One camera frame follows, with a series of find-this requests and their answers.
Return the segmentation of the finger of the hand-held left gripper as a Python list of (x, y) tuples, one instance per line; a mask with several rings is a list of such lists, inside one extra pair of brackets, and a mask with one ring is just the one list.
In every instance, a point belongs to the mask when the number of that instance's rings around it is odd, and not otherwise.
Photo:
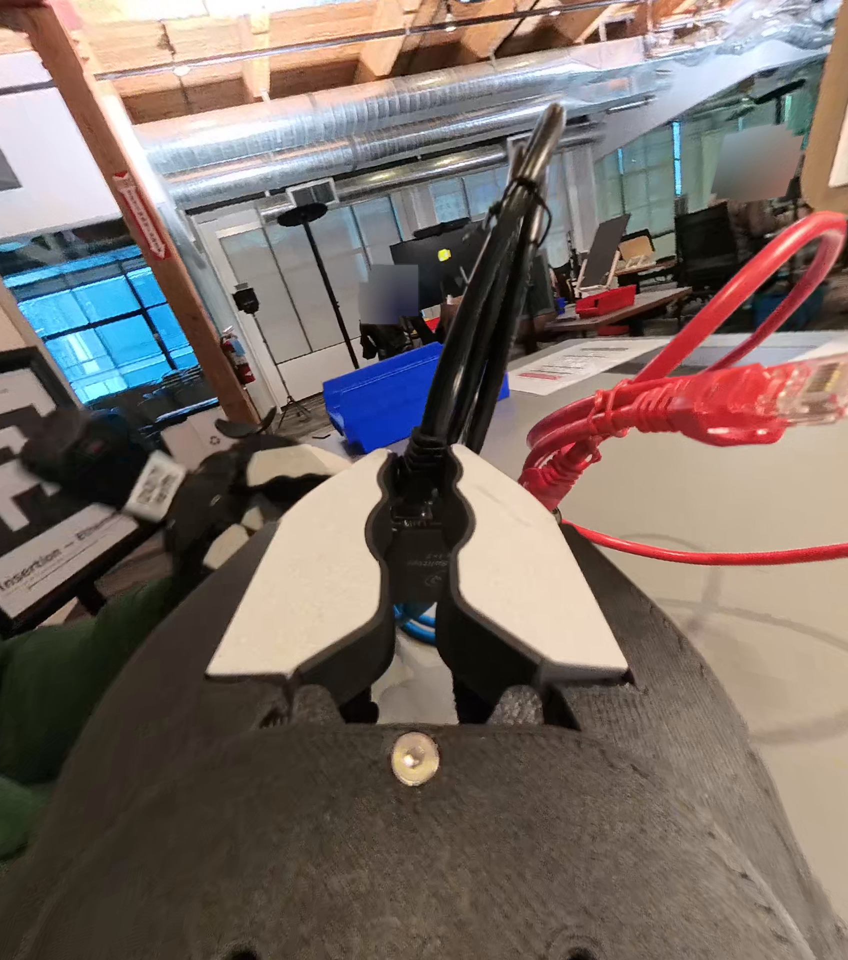
[(272, 546), (277, 529), (276, 512), (265, 508), (248, 508), (237, 521), (216, 534), (209, 546), (201, 549), (201, 573), (220, 570), (248, 545), (262, 558)]

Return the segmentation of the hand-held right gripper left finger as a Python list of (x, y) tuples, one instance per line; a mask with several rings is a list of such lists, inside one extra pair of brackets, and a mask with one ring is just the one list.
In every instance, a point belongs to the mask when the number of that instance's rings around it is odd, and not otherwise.
[(346, 462), (326, 450), (263, 450), (252, 488), (320, 481), (280, 518), (205, 674), (322, 687), (371, 687), (394, 658), (385, 566), (370, 542), (394, 461), (376, 450)]

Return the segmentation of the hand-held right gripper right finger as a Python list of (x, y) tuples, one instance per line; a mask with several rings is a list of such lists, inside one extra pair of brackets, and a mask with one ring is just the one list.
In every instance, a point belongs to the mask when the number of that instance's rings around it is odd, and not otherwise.
[(447, 461), (437, 649), (464, 684), (622, 683), (630, 666), (559, 522), (465, 446)]

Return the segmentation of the black ethernet adapter hub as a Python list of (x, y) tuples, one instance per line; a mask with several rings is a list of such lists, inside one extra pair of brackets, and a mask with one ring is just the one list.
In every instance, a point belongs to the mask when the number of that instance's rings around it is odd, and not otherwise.
[(391, 505), (385, 561), (395, 618), (401, 623), (426, 615), (445, 592), (450, 548), (444, 520), (439, 499), (401, 497)]

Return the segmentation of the blue plastic bin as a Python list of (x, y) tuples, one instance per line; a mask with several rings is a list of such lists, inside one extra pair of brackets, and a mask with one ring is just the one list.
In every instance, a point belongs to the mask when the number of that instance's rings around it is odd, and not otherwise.
[(410, 437), (441, 354), (433, 342), (324, 382), (326, 413), (350, 449), (367, 454)]

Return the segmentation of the person's left forearm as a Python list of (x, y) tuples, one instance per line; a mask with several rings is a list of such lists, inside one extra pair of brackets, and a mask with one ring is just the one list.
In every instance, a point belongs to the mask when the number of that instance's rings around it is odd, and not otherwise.
[(186, 592), (168, 576), (92, 617), (0, 635), (0, 779), (30, 787), (58, 778), (106, 690)]

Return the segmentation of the framed printed tag board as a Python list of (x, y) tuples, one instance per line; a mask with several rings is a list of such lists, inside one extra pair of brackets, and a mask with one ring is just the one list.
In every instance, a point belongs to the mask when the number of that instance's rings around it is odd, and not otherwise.
[(0, 352), (0, 633), (33, 629), (70, 601), (95, 614), (97, 582), (151, 536), (28, 473), (19, 454), (47, 414), (77, 403), (36, 347)]

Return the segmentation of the red fire extinguisher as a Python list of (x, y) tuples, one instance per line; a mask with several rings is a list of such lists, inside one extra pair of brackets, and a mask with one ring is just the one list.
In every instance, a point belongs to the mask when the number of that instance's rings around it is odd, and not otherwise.
[(233, 326), (226, 327), (226, 329), (220, 333), (218, 342), (238, 382), (243, 387), (255, 382), (255, 375), (250, 366), (247, 351), (235, 332), (235, 328)]

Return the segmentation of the printed paper sheet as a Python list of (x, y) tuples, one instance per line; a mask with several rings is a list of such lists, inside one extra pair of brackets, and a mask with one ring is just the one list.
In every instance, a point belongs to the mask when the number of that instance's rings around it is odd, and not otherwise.
[(657, 354), (669, 338), (594, 338), (569, 342), (507, 374), (510, 393), (547, 397), (612, 369)]

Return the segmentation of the red plastic bin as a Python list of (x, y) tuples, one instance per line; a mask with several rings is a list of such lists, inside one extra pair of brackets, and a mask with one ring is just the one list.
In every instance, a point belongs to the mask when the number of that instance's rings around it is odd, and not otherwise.
[(574, 305), (575, 315), (579, 318), (597, 318), (616, 311), (630, 308), (636, 299), (636, 287), (624, 285), (604, 287), (597, 292), (580, 296)]

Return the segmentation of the black disc lamp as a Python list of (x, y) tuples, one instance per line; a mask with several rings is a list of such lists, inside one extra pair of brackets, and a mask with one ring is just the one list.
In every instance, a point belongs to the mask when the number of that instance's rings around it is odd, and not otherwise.
[(329, 273), (326, 269), (322, 253), (312, 230), (312, 223), (321, 220), (327, 214), (327, 212), (328, 207), (325, 203), (309, 202), (300, 206), (294, 206), (290, 210), (286, 210), (284, 213), (278, 216), (277, 221), (280, 226), (286, 229), (300, 227), (303, 230), (310, 247), (315, 266), (318, 270), (324, 290), (334, 313), (336, 325), (341, 335), (342, 342), (344, 342), (350, 363), (353, 370), (358, 371), (360, 364), (357, 354), (351, 341), (351, 337), (348, 333), (345, 319), (333, 289)]

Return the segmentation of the black monitor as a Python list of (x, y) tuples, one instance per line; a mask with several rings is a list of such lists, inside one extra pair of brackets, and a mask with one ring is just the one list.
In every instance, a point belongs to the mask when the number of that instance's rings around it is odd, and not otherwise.
[(418, 230), (389, 252), (394, 265), (417, 268), (418, 307), (424, 310), (465, 294), (487, 238), (483, 221), (461, 218)]

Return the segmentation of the silver air duct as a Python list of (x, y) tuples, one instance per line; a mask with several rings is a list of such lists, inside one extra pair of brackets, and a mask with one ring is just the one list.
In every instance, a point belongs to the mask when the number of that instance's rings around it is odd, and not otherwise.
[(179, 210), (225, 206), (314, 180), (352, 174), (532, 129), (552, 103), (568, 117), (605, 114), (693, 80), (691, 104), (759, 71), (826, 54), (784, 30), (646, 58), (638, 41), (524, 54), (493, 63), (301, 94), (137, 126), (151, 171)]

